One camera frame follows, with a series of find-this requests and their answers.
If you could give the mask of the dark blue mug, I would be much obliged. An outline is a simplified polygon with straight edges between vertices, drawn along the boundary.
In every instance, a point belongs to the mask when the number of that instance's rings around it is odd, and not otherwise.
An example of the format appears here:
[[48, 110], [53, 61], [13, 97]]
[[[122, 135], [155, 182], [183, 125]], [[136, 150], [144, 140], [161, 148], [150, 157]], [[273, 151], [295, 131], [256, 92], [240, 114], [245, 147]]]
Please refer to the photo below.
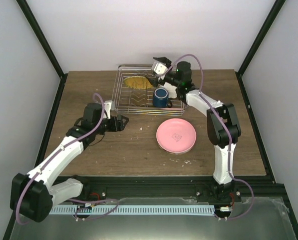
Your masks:
[[164, 88], [157, 88], [153, 93], [152, 104], [155, 108], [171, 108], [172, 102], [169, 99], [169, 93]]

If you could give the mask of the white scalloped bowl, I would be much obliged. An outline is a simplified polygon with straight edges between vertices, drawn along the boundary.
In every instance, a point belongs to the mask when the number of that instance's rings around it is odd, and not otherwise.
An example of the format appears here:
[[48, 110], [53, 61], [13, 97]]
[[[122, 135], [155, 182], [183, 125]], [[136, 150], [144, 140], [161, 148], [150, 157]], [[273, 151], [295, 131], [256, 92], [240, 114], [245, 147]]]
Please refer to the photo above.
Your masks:
[[176, 92], [176, 87], [175, 86], [164, 86], [164, 88], [168, 92], [168, 97], [171, 99], [176, 99], [177, 98], [177, 92]]

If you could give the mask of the round woven bamboo tray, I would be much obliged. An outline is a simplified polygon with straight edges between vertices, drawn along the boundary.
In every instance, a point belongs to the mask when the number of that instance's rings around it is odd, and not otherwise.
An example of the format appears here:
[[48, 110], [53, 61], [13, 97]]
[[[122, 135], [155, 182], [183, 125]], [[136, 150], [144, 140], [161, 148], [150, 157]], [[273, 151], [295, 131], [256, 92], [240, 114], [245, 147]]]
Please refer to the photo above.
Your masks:
[[153, 88], [153, 85], [144, 76], [130, 76], [125, 78], [124, 84], [135, 90], [146, 90]]

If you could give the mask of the pink plate with woven pattern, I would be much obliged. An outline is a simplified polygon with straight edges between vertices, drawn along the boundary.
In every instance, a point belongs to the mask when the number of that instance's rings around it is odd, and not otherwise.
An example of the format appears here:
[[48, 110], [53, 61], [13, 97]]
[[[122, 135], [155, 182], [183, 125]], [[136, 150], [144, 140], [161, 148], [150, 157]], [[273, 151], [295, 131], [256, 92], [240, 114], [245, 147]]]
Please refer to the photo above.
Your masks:
[[158, 145], [168, 153], [184, 154], [195, 145], [197, 138], [194, 126], [181, 118], [162, 122], [156, 131]]

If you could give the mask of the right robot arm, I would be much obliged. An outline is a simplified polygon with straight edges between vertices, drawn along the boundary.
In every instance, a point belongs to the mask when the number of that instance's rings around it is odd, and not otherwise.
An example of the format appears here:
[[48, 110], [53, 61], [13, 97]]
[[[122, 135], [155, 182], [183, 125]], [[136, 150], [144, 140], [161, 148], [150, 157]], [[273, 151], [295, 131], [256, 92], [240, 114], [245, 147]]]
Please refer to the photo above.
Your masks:
[[153, 77], [149, 82], [164, 88], [173, 99], [193, 107], [207, 118], [207, 135], [215, 149], [214, 183], [212, 198], [225, 200], [234, 190], [233, 155], [241, 127], [235, 106], [214, 100], [192, 82], [191, 64], [179, 58], [172, 62], [166, 57], [156, 57], [152, 65]]

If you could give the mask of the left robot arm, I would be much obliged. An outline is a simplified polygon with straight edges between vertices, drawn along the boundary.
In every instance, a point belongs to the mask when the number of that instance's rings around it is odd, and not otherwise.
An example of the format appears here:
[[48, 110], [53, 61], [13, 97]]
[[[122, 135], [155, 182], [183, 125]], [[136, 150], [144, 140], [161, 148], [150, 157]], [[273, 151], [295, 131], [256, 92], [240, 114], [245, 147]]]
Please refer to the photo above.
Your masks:
[[24, 215], [39, 223], [63, 202], [73, 198], [85, 202], [90, 198], [90, 186], [83, 177], [74, 175], [62, 183], [54, 182], [74, 158], [94, 144], [97, 135], [124, 130], [129, 119], [121, 114], [112, 116], [113, 107], [111, 100], [87, 104], [83, 116], [75, 121], [59, 146], [27, 174], [19, 173], [13, 178], [10, 207], [17, 221]]

